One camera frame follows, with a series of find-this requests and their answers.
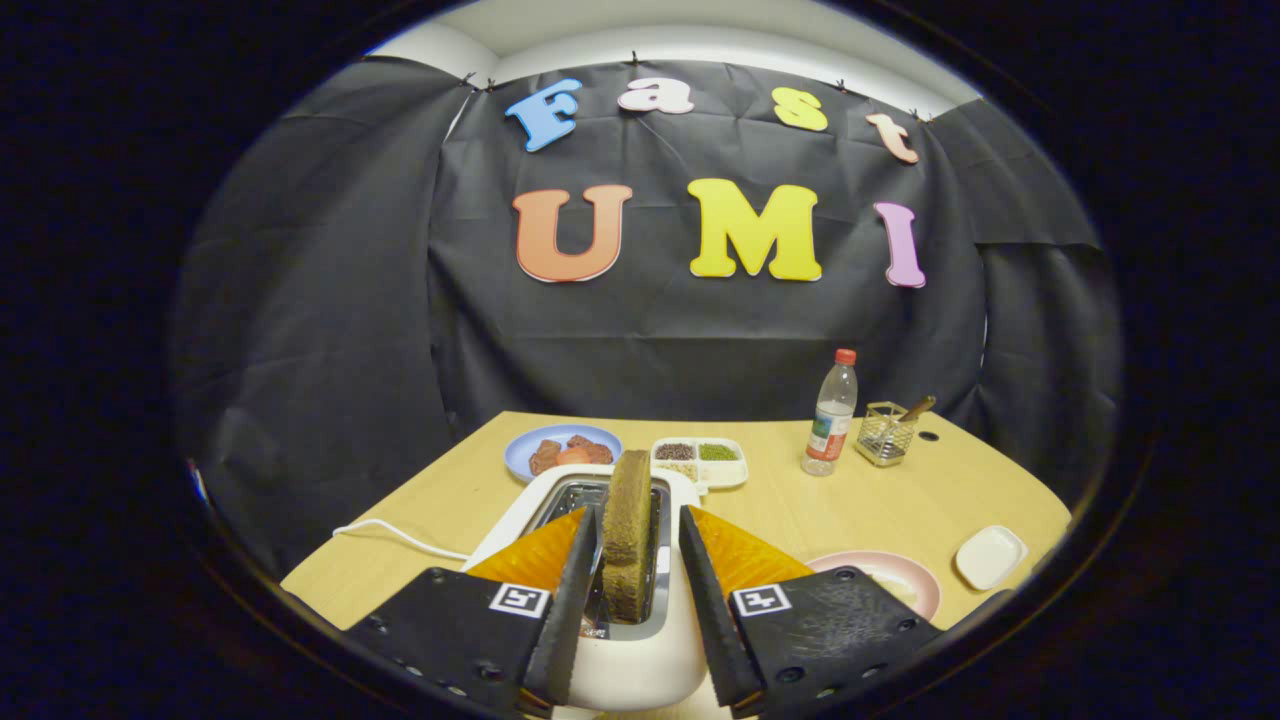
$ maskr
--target bottle label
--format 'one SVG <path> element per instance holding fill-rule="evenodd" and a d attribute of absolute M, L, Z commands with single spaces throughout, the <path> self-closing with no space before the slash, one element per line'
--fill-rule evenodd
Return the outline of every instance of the bottle label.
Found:
<path fill-rule="evenodd" d="M 852 415 L 832 415 L 822 410 L 814 410 L 813 430 L 809 433 L 809 447 L 805 452 L 817 460 L 835 460 L 840 457 L 840 451 L 845 448 L 845 436 L 849 434 L 849 425 Z"/>

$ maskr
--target meat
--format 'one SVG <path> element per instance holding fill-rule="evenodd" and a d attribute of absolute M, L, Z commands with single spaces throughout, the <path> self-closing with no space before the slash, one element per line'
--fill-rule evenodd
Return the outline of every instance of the meat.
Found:
<path fill-rule="evenodd" d="M 613 452 L 598 442 L 591 442 L 582 436 L 573 436 L 568 438 L 568 446 L 585 447 L 586 454 L 591 456 L 591 460 L 589 460 L 590 462 L 595 462 L 598 465 L 613 465 Z"/>
<path fill-rule="evenodd" d="M 591 456 L 586 454 L 586 448 L 571 447 L 564 452 L 556 456 L 557 465 L 572 465 L 575 462 L 590 462 Z"/>
<path fill-rule="evenodd" d="M 553 439 L 544 439 L 538 446 L 538 451 L 529 459 L 529 471 L 535 478 L 556 466 L 556 456 L 559 455 L 559 443 Z"/>
<path fill-rule="evenodd" d="M 595 462 L 598 465 L 613 465 L 613 452 L 608 447 L 598 442 L 586 445 L 586 456 L 590 459 L 588 462 Z"/>
<path fill-rule="evenodd" d="M 568 465 L 571 462 L 613 464 L 613 452 L 608 447 L 598 442 L 591 442 L 582 436 L 568 438 L 566 445 L 568 448 L 562 448 L 558 442 L 544 439 L 538 446 L 538 451 L 529 459 L 529 471 L 536 478 L 557 465 Z"/>

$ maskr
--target pink plate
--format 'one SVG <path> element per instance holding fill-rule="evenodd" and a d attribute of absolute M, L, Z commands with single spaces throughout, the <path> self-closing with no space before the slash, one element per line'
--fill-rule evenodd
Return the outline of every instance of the pink plate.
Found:
<path fill-rule="evenodd" d="M 933 616 L 938 612 L 938 606 L 942 605 L 942 585 L 938 584 L 938 579 L 933 577 L 933 573 L 928 568 L 910 557 L 902 557 L 892 552 L 881 552 L 878 550 L 855 550 L 824 555 L 817 560 L 805 562 L 805 565 L 815 573 L 852 565 L 863 573 L 899 580 L 915 592 L 915 602 L 910 606 L 911 611 L 925 620 L 933 620 Z"/>

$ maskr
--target black fabric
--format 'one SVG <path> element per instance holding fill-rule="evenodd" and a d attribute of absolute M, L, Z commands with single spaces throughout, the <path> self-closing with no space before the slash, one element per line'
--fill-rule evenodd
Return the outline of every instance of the black fabric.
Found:
<path fill-rule="evenodd" d="M 278 577 L 449 446 L 419 225 L 468 94 L 415 63 L 343 69 L 234 168 L 186 259 L 179 447 Z"/>
<path fill-rule="evenodd" d="M 503 111 L 564 77 L 577 126 L 536 152 Z M 694 88 L 692 113 L 635 114 L 618 95 L 637 77 Z M 815 95 L 817 133 L 782 124 L 771 92 Z M 882 145 L 865 115 L 913 128 L 916 165 Z M 502 410 L 590 416 L 767 420 L 810 416 L 836 347 L 859 351 L 860 405 L 928 392 L 950 413 L 977 379 L 984 282 L 957 179 L 910 115 L 815 81 L 719 63 L 626 63 L 524 78 L 477 95 L 444 143 L 429 224 L 433 328 L 445 405 L 466 434 Z M 727 178 L 756 213 L 774 187 L 817 192 L 814 245 L 823 277 L 788 282 L 741 268 L 698 278 L 700 208 L 690 181 Z M 547 284 L 516 261 L 512 200 L 559 188 L 563 252 L 590 243 L 582 191 L 626 184 L 622 250 L 603 275 Z M 915 211 L 928 284 L 884 278 L 888 243 L 873 204 Z"/>
<path fill-rule="evenodd" d="M 1070 186 L 1007 115 L 975 100 L 927 129 L 955 170 L 987 281 L 978 384 L 951 419 L 1071 506 L 1120 420 L 1112 268 Z"/>
<path fill-rule="evenodd" d="M 564 77 L 584 85 L 576 129 L 525 151 L 504 110 Z M 695 110 L 621 110 L 637 77 L 689 82 Z M 828 129 L 782 124 L 774 87 L 815 95 Z M 908 128 L 918 164 L 884 149 L 870 113 Z M 699 178 L 733 181 L 756 213 L 780 184 L 813 190 L 822 279 L 694 277 Z M 567 191 L 558 246 L 572 254 L 591 242 L 582 191 L 596 184 L 634 191 L 617 263 L 582 283 L 525 274 L 512 200 Z M 884 278 L 881 201 L 915 213 L 923 288 Z M 844 346 L 859 352 L 859 411 L 934 393 L 938 413 L 1070 505 L 1116 421 L 1120 332 L 1098 247 L 1060 176 L 984 102 L 925 124 L 718 63 L 593 65 L 471 92 L 433 68 L 365 60 L 271 127 L 209 206 L 174 315 L 179 442 L 283 575 L 503 410 L 809 418 Z"/>

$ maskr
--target metal mesh basket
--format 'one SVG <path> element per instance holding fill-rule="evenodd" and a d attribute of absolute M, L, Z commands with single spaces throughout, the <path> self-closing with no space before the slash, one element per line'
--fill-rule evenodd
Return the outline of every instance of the metal mesh basket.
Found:
<path fill-rule="evenodd" d="M 895 402 L 872 402 L 867 406 L 863 427 L 858 430 L 858 452 L 877 468 L 897 465 L 915 434 L 915 420 L 900 423 L 906 407 Z"/>

